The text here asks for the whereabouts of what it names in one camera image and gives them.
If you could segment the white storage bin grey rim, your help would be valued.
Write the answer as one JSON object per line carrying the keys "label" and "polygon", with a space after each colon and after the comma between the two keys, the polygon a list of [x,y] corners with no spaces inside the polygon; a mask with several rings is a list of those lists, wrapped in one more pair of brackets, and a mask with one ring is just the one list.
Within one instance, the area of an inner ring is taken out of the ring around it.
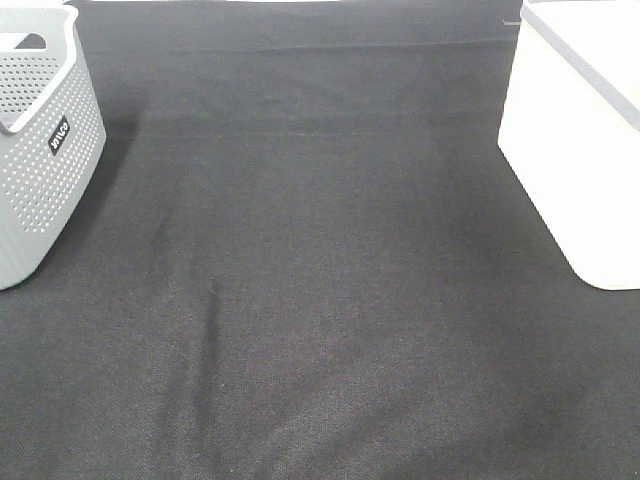
{"label": "white storage bin grey rim", "polygon": [[526,1],[497,143],[574,273],[639,285],[639,5]]}

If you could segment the grey perforated plastic basket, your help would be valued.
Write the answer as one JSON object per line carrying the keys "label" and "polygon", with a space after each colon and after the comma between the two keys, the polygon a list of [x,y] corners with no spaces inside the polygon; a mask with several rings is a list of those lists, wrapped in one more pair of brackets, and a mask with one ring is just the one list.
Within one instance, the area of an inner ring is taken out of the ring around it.
{"label": "grey perforated plastic basket", "polygon": [[35,272],[82,198],[106,131],[79,39],[77,8],[1,5],[4,34],[41,48],[1,52],[1,287]]}

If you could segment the black fabric table cover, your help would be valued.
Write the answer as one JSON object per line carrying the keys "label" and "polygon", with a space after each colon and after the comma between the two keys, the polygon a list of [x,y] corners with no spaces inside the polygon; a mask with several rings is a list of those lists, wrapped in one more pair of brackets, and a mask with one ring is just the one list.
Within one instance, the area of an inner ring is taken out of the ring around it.
{"label": "black fabric table cover", "polygon": [[635,479],[639,296],[496,144],[516,1],[78,3],[107,131],[1,295],[5,479]]}

